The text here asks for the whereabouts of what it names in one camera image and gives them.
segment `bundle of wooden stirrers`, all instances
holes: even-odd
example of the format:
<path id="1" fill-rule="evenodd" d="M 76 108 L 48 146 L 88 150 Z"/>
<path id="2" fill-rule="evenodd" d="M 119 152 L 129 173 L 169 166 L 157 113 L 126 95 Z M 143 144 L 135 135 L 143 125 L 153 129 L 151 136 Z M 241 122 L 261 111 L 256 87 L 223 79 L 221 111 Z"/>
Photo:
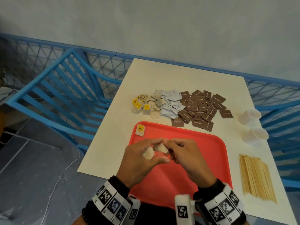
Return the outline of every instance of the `bundle of wooden stirrers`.
<path id="1" fill-rule="evenodd" d="M 244 195 L 252 194 L 277 204 L 268 166 L 260 158 L 240 155 L 239 157 Z"/>

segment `hand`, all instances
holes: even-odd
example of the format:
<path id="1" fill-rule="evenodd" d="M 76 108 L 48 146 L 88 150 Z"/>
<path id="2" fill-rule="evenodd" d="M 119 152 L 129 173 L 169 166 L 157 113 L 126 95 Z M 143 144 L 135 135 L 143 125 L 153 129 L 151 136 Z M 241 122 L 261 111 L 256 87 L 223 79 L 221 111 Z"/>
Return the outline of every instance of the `hand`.
<path id="1" fill-rule="evenodd" d="M 163 141 L 158 139 L 144 139 L 133 145 L 128 145 L 117 173 L 120 179 L 128 188 L 139 184 L 147 174 L 158 164 L 170 163 L 166 156 L 154 156 L 151 160 L 143 157 L 145 150 L 151 145 L 158 145 Z"/>
<path id="2" fill-rule="evenodd" d="M 168 148 L 171 159 L 180 164 L 199 187 L 206 188 L 217 181 L 194 140 L 164 139 L 163 144 Z"/>

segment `white cable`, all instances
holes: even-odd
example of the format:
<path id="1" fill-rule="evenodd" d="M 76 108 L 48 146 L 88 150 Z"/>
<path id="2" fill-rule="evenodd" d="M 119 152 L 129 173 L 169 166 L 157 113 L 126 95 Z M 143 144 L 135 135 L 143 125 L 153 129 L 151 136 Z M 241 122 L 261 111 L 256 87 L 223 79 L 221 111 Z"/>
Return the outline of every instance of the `white cable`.
<path id="1" fill-rule="evenodd" d="M 75 159 L 73 162 L 71 162 L 71 163 L 69 164 L 69 166 L 71 166 L 77 159 Z M 62 173 L 60 174 L 60 177 L 59 177 L 59 179 L 57 180 L 57 182 L 56 182 L 56 184 L 55 184 L 55 186 L 54 186 L 54 189 L 53 189 L 53 191 L 52 191 L 52 193 L 51 193 L 51 195 L 50 195 L 50 197 L 49 197 L 48 204 L 47 204 L 47 207 L 46 207 L 45 214 L 44 214 L 44 217 L 43 217 L 43 220 L 42 220 L 41 225 L 43 225 L 43 223 L 44 223 L 44 220 L 45 220 L 45 217 L 46 217 L 46 213 L 47 213 L 47 210 L 48 210 L 48 207 L 49 207 L 49 204 L 50 204 L 50 200 L 51 200 L 51 197 L 52 197 L 52 195 L 53 195 L 53 193 L 54 193 L 54 190 L 55 190 L 55 188 L 56 188 L 56 185 L 57 185 L 58 181 L 60 180 L 60 178 L 62 177 L 62 174 L 64 173 L 64 171 L 65 171 L 66 169 L 64 169 L 64 170 L 62 171 Z"/>

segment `person's right hand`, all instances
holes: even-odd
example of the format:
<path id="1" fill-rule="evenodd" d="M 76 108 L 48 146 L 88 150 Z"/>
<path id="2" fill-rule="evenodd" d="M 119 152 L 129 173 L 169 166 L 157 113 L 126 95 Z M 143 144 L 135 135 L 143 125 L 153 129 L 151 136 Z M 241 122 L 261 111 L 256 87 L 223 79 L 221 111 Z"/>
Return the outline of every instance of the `person's right hand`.
<path id="1" fill-rule="evenodd" d="M 217 181 L 194 140 L 164 139 L 163 144 L 169 150 L 171 159 L 180 164 L 199 187 L 206 188 Z"/>

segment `person's left hand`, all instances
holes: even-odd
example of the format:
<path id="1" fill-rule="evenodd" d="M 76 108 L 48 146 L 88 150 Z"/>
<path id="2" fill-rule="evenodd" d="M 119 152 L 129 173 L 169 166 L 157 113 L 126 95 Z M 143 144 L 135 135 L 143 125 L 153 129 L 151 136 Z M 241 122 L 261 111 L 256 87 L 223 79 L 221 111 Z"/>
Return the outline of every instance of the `person's left hand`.
<path id="1" fill-rule="evenodd" d="M 166 156 L 154 156 L 151 160 L 143 157 L 145 150 L 151 145 L 158 145 L 163 141 L 158 139 L 144 139 L 133 145 L 128 145 L 117 173 L 117 178 L 128 188 L 139 184 L 147 174 L 158 164 L 170 163 Z"/>

